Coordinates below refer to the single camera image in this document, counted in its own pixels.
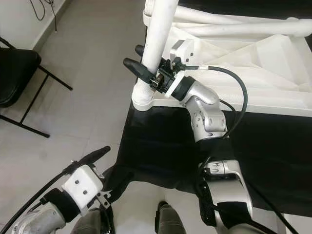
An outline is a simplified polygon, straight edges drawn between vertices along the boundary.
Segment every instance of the white pipe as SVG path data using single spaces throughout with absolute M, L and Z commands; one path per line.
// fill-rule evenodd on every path
M 157 72 L 177 4 L 178 0 L 156 0 L 155 2 L 142 57 L 142 64 L 153 74 Z M 133 88 L 132 101 L 135 105 L 148 105 L 153 94 L 154 91 L 150 86 L 138 79 Z
M 155 0 L 146 0 L 144 14 L 151 16 Z M 214 15 L 211 13 L 194 10 L 191 8 L 177 6 L 175 17 L 183 20 L 188 20 L 194 23 L 206 24 L 236 24 L 242 23 L 239 20 L 230 19 L 223 16 Z
M 207 25 L 186 27 L 183 28 L 183 30 L 196 37 L 250 34 L 283 34 L 295 37 L 307 37 L 312 33 L 312 19 L 286 20 L 267 23 Z

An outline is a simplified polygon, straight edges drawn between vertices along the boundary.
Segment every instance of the chair leg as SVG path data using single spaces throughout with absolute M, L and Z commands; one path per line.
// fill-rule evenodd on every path
M 21 118 L 20 123 L 23 123 L 23 121 L 25 120 L 25 118 L 26 118 L 28 112 L 30 111 L 30 108 L 33 106 L 35 100 L 36 100 L 37 97 L 38 97 L 38 94 L 40 93 L 41 89 L 43 88 L 43 86 L 44 86 L 45 82 L 47 81 L 48 77 L 49 77 L 49 75 L 47 74 L 47 75 L 45 76 L 45 78 L 44 78 L 42 84 L 40 85 L 38 91 L 36 92 L 34 98 L 32 99 L 31 103 L 29 104 L 29 106 L 28 106 L 28 108 L 27 108 L 25 114 L 24 114 L 23 117 Z
M 58 83 L 64 85 L 66 88 L 68 88 L 69 90 L 73 90 L 73 88 L 71 86 L 69 86 L 68 84 L 66 84 L 64 81 L 60 80 L 59 78 L 57 78 L 56 76 L 54 76 L 51 72 L 49 72 L 48 70 L 46 70 L 44 67 L 42 66 L 38 66 L 38 68 L 42 71 L 44 71 L 46 74 L 48 74 L 50 77 L 52 77 L 53 79 L 55 79 Z
M 37 134 L 39 134 L 39 135 L 41 135 L 41 136 L 43 136 L 43 137 L 46 137 L 46 138 L 49 138 L 49 137 L 50 137 L 49 134 L 40 132 L 40 131 L 38 131 L 38 130 L 36 130 L 36 129 L 33 129 L 33 128 L 31 128 L 31 127 L 28 127 L 28 126 L 26 126 L 26 125 L 24 125 L 24 124 L 22 124 L 22 123 L 19 123 L 19 122 L 15 121 L 15 120 L 12 120 L 12 119 L 10 119 L 10 118 L 8 118 L 8 117 L 5 117 L 5 116 L 0 115 L 0 119 L 3 119 L 3 120 L 5 120 L 5 121 L 7 121 L 7 122 L 9 122 L 9 123 L 12 123 L 12 124 L 14 124 L 14 125 L 16 125 L 16 126 L 19 126 L 19 127 L 23 128 L 23 129 L 26 129 L 26 130 L 30 131 L 30 132 L 37 133 Z

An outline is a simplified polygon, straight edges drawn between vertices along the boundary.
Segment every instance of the gray pants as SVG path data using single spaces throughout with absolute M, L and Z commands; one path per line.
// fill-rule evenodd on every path
M 75 224 L 71 234 L 100 234 L 101 215 L 100 211 L 90 211 L 81 217 Z
M 170 205 L 159 210 L 158 234 L 186 234 L 178 213 Z
M 71 234 L 100 234 L 100 229 L 100 211 L 95 210 L 81 217 Z M 170 205 L 163 205 L 160 208 L 158 234 L 186 234 L 179 215 Z

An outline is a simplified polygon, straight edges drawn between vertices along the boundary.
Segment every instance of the person's leg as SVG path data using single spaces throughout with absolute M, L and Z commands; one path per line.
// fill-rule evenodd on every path
M 94 210 L 78 220 L 71 234 L 100 234 L 100 231 L 101 214 L 99 210 Z
M 161 201 L 158 205 L 155 232 L 158 234 L 186 234 L 178 213 L 165 201 Z

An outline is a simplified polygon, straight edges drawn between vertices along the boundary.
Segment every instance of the electrical cord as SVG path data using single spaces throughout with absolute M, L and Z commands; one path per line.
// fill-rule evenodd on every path
M 231 104 L 227 103 L 226 101 L 220 99 L 220 102 L 222 104 L 226 105 L 227 107 L 229 107 L 234 114 L 233 123 L 231 124 L 231 128 L 232 128 L 236 122 L 236 119 L 237 119 L 237 112 L 236 112 L 235 108 Z
M 41 18 L 39 18 L 38 14 L 37 14 L 37 11 L 35 9 L 33 1 L 32 0 L 29 0 L 29 1 L 30 1 L 31 5 L 33 7 L 33 10 L 35 12 L 35 15 L 36 15 L 37 19 L 39 21 L 42 21 L 44 19 L 44 17 L 45 17 L 45 6 L 44 6 L 42 0 L 39 0 L 39 2 L 42 5 L 42 8 L 43 8 L 43 15 L 42 15 Z M 43 1 L 45 1 L 47 4 L 49 4 L 51 6 L 51 10 L 52 10 L 52 13 L 54 15 L 54 27 L 55 27 L 55 31 L 57 31 L 57 17 L 56 17 L 55 12 L 54 12 L 54 0 L 43 0 Z
M 222 67 L 213 67 L 213 66 L 209 66 L 208 70 L 219 71 L 219 72 L 223 72 L 223 73 L 226 73 L 226 74 L 230 75 L 231 77 L 233 77 L 238 82 L 238 84 L 240 85 L 240 87 L 242 89 L 242 92 L 243 92 L 244 100 L 243 100 L 242 110 L 241 110 L 241 112 L 240 112 L 240 114 L 239 114 L 235 124 L 223 136 L 223 139 L 225 139 L 226 137 L 228 137 L 234 131 L 234 129 L 238 126 L 238 124 L 241 122 L 242 118 L 245 115 L 246 109 L 247 109 L 247 104 L 248 104 L 248 93 L 247 93 L 247 89 L 246 89 L 246 86 L 245 86 L 244 82 L 234 72 L 232 72 L 232 71 L 230 71 L 228 69 L 222 68 Z
M 186 69 L 187 70 L 194 70 L 196 66 L 186 66 Z M 241 89 L 242 89 L 242 92 L 243 92 L 243 106 L 242 106 L 242 110 L 239 114 L 238 117 L 235 117 L 235 122 L 234 124 L 231 126 L 231 128 L 224 134 L 224 136 L 222 137 L 222 139 L 226 139 L 233 131 L 234 129 L 238 126 L 238 124 L 241 122 L 242 118 L 244 117 L 245 113 L 246 113 L 246 109 L 247 109 L 247 104 L 248 104 L 248 93 L 247 93 L 247 89 L 246 89 L 246 86 L 244 84 L 244 82 L 242 81 L 242 79 L 236 75 L 234 72 L 228 70 L 228 69 L 225 69 L 225 68 L 221 68 L 221 67 L 213 67 L 213 66 L 209 66 L 207 67 L 208 70 L 212 70 L 212 71 L 219 71 L 219 72 L 223 72 L 223 73 L 226 73 L 228 75 L 230 75 L 231 77 L 233 77 L 237 82 L 238 84 L 240 85 Z M 218 148 L 220 147 L 220 142 L 214 147 L 214 149 L 212 150 L 212 152 L 215 152 L 218 150 Z M 210 155 L 207 155 L 205 160 L 203 161 L 203 163 L 200 165 L 200 167 L 198 168 L 198 175 L 201 173 L 201 171 L 204 169 L 204 167 L 207 165 L 208 161 L 209 161 L 209 158 L 210 158 Z
M 36 9 L 35 9 L 35 7 L 34 7 L 33 1 L 32 1 L 32 0 L 29 0 L 29 1 L 30 1 L 31 5 L 32 5 L 32 7 L 33 7 L 33 9 L 34 9 L 34 13 L 35 13 L 37 19 L 38 19 L 39 21 L 42 21 L 43 18 L 45 17 L 45 7 L 44 7 L 44 5 L 43 5 L 42 0 L 39 0 L 39 2 L 40 2 L 41 5 L 42 5 L 42 8 L 43 8 L 43 15 L 42 15 L 41 18 L 39 18 L 38 14 L 37 14 L 37 11 L 36 11 Z
M 194 186 L 194 189 L 195 189 L 195 194 L 198 198 L 202 197 L 202 192 L 201 190 L 199 189 L 199 186 L 198 186 L 198 183 Z M 231 216 L 232 218 L 235 218 L 235 219 L 238 219 L 240 220 L 242 223 L 246 223 L 246 224 L 249 224 L 250 226 L 253 226 L 261 231 L 263 231 L 264 233 L 266 234 L 277 234 L 276 232 L 272 231 L 271 229 L 265 227 L 264 225 L 252 220 L 252 219 L 245 219 L 245 218 L 242 218 L 240 216 L 237 216 L 229 211 L 226 211 L 224 209 L 221 209 L 219 208 L 218 206 L 214 205 L 214 204 L 211 204 L 209 202 L 206 202 L 206 204 L 208 206 L 210 206 L 213 210 L 219 212 L 219 213 L 225 213 L 229 216 Z
M 9 228 L 14 224 L 14 222 L 21 216 L 21 214 L 26 211 L 26 209 L 36 200 L 39 196 L 45 192 L 52 184 L 54 184 L 57 180 L 59 180 L 65 172 L 61 172 L 53 179 L 51 179 L 46 185 L 44 185 L 35 195 L 33 195 L 16 213 L 15 215 L 7 222 L 7 224 L 3 227 L 0 234 L 5 234 Z
M 32 208 L 29 209 L 29 211 L 27 211 L 27 214 L 32 212 L 32 211 L 34 211 L 35 209 L 37 209 L 40 205 L 41 205 L 41 202 L 39 202 L 36 205 L 34 205 Z
M 273 203 L 270 202 L 269 199 L 267 199 L 263 193 L 261 193 L 250 181 L 245 179 L 245 182 L 256 192 L 256 194 L 259 195 L 259 197 L 264 200 L 268 206 L 275 212 L 276 216 L 279 217 L 279 219 L 284 223 L 284 225 L 288 228 L 289 231 L 291 231 L 293 234 L 298 234 L 297 230 L 284 218 L 284 216 L 281 214 L 281 212 L 278 210 L 276 206 L 274 206 Z

